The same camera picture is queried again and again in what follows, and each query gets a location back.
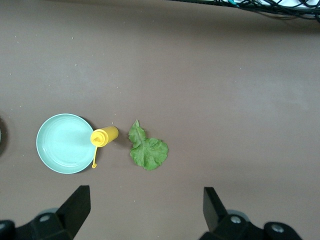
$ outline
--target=wire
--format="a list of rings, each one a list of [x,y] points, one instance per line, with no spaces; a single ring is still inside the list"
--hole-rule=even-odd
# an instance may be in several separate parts
[[[284,0],[171,0],[187,3],[207,4],[223,7],[237,8],[272,18],[280,15],[277,19],[290,20],[301,18],[317,20],[320,23],[320,0],[316,4],[309,4],[311,0],[298,0],[293,6],[284,5]]]

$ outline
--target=light blue plate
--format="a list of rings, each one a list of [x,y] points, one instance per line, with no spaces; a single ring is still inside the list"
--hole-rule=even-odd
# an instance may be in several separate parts
[[[73,114],[50,117],[39,129],[36,149],[42,162],[61,174],[74,174],[92,162],[96,147],[91,143],[92,127]]]

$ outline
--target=green leaf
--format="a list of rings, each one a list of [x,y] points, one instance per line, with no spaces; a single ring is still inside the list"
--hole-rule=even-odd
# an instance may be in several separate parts
[[[138,120],[129,131],[129,139],[133,143],[130,156],[138,166],[151,171],[159,167],[168,157],[168,145],[156,138],[147,138]]]

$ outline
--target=black cable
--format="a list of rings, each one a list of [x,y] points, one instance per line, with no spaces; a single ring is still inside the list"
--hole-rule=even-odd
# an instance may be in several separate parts
[[[306,20],[317,20],[320,23],[320,0],[317,4],[308,4],[310,0],[298,0],[299,3],[294,6],[281,5],[283,0],[171,0],[188,3],[207,4],[214,6],[223,6],[237,8],[245,11],[255,12],[258,14],[275,14],[284,16],[283,18],[301,18]]]

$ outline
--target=yellow squeeze bottle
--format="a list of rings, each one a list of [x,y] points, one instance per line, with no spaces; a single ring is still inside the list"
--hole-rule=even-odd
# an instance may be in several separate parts
[[[91,134],[90,140],[93,145],[95,145],[95,152],[93,157],[92,168],[95,169],[97,149],[102,148],[108,143],[115,140],[119,135],[119,131],[115,126],[107,126],[101,129],[94,130]]]

